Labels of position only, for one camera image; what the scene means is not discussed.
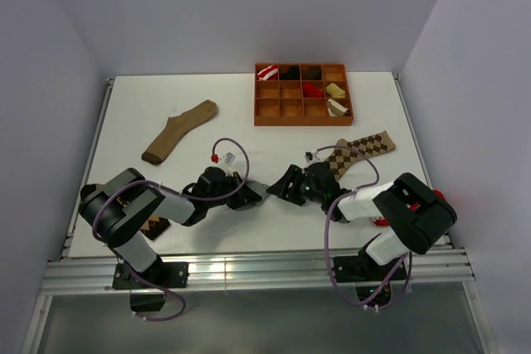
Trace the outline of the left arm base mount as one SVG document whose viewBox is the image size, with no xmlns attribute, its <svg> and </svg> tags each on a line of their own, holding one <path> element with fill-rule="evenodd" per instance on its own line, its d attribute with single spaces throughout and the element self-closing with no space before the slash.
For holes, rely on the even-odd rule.
<svg viewBox="0 0 531 354">
<path fill-rule="evenodd" d="M 129 306 L 137 313 L 156 313 L 167 302 L 167 294 L 133 293 L 134 290 L 151 289 L 156 285 L 165 289 L 184 289 L 188 283 L 187 262 L 155 262 L 149 269 L 137 275 L 148 282 L 143 283 L 134 276 L 135 271 L 125 263 L 118 263 L 111 284 L 113 290 L 129 291 Z"/>
</svg>

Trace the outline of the grey sock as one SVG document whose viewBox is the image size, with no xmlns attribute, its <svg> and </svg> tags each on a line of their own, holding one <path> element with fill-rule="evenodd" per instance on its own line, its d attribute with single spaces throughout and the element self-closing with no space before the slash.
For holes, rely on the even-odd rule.
<svg viewBox="0 0 531 354">
<path fill-rule="evenodd" d="M 256 180 L 248 180 L 246 185 L 260 198 L 258 201 L 254 202 L 254 206 L 260 206 L 270 195 L 267 192 L 269 186 L 265 183 Z"/>
</svg>

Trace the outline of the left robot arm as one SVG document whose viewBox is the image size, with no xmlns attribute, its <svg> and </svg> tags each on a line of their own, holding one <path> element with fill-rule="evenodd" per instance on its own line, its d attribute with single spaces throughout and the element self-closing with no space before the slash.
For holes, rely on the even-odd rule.
<svg viewBox="0 0 531 354">
<path fill-rule="evenodd" d="M 129 264 L 132 278 L 143 287 L 154 286 L 162 276 L 162 260 L 141 232 L 147 221 L 159 218 L 192 226 L 213 207 L 241 211 L 266 197 L 261 184 L 242 184 L 237 172 L 219 167 L 206 168 L 196 182 L 185 186 L 182 196 L 143 181 L 144 176 L 130 167 L 104 185 L 82 187 L 79 206 L 97 238 Z"/>
</svg>

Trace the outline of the beige argyle sock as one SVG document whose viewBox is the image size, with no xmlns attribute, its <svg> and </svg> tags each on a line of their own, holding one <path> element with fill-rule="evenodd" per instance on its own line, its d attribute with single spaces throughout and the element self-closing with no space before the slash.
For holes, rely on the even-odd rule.
<svg viewBox="0 0 531 354">
<path fill-rule="evenodd" d="M 392 141 L 387 131 L 376 133 L 353 141 L 341 138 L 333 152 L 328 156 L 327 163 L 336 181 L 356 162 L 366 158 L 374 158 L 396 149 L 396 144 Z"/>
</svg>

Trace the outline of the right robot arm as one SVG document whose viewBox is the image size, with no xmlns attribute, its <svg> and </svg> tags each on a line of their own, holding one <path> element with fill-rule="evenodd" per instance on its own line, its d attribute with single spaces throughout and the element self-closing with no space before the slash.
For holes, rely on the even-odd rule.
<svg viewBox="0 0 531 354">
<path fill-rule="evenodd" d="M 348 190 L 326 162 L 304 169 L 291 165 L 267 192 L 297 206 L 313 201 L 332 221 L 385 220 L 388 230 L 372 239 L 359 259 L 368 279 L 379 278 L 391 261 L 408 252 L 425 254 L 457 221 L 446 199 L 409 172 L 386 184 Z"/>
</svg>

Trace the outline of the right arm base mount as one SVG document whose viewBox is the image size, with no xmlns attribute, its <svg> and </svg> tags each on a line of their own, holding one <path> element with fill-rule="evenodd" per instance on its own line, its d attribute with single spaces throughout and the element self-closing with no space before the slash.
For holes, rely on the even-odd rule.
<svg viewBox="0 0 531 354">
<path fill-rule="evenodd" d="M 391 282 L 405 281 L 407 277 L 405 265 L 399 260 L 399 258 L 393 259 L 389 264 L 385 265 L 377 264 L 368 255 L 336 256 L 333 258 L 333 261 L 334 267 L 332 270 L 337 283 L 375 282 L 374 285 L 364 285 L 355 288 L 359 301 L 371 297 L 377 291 L 379 285 L 387 277 L 392 268 L 396 264 L 399 264 L 398 269 L 392 274 L 391 278 L 386 282 L 378 295 L 367 303 L 371 308 L 389 304 L 392 301 Z"/>
</svg>

